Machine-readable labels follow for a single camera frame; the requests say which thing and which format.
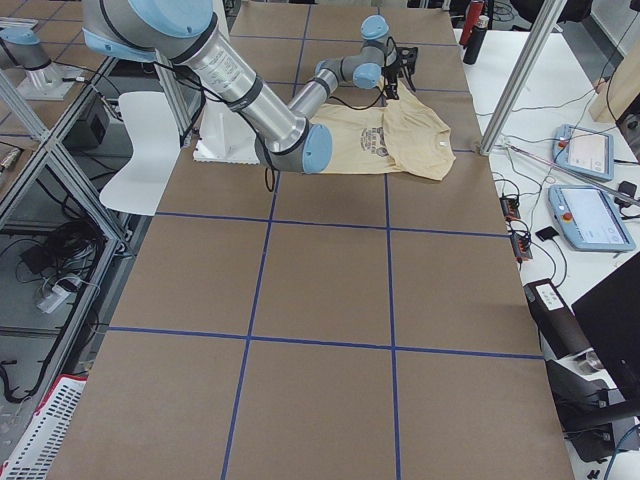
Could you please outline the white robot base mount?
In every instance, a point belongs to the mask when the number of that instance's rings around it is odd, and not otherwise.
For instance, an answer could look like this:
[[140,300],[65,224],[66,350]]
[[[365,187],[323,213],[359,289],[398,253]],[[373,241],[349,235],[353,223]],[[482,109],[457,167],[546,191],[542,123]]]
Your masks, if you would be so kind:
[[255,139],[256,134],[238,114],[222,103],[207,101],[194,160],[258,165]]

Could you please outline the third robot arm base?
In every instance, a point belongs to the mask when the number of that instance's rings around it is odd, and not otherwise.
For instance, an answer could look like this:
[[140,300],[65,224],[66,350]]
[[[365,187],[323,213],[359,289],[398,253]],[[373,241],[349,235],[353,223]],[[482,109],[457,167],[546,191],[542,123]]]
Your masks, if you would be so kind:
[[55,65],[39,37],[26,27],[1,30],[1,69],[23,69],[26,78],[18,85],[26,100],[63,101],[71,89],[65,70]]

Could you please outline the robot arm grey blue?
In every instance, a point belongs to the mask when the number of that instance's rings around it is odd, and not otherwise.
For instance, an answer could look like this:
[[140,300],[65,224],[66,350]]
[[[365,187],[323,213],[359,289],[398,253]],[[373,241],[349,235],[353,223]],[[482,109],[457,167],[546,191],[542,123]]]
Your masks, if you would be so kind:
[[289,102],[290,110],[310,119],[334,91],[351,83],[364,90],[377,88],[388,100],[399,98],[399,79],[405,78],[411,90],[418,58],[416,47],[399,46],[381,15],[367,17],[361,25],[362,46],[356,55],[325,59],[315,75]]
[[261,163],[320,173],[329,164],[329,129],[290,109],[233,49],[211,1],[85,1],[87,46],[103,55],[152,62],[161,53],[189,67],[207,93],[224,101],[256,134]]

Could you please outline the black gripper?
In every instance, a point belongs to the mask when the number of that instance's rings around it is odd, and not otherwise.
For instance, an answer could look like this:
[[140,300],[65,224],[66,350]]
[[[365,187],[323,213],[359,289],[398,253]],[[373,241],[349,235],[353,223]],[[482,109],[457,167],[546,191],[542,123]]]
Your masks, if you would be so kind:
[[394,53],[385,61],[385,66],[382,68],[384,89],[397,90],[398,79],[405,78],[410,89],[415,90],[412,76],[415,73],[417,59],[417,47],[395,46]]

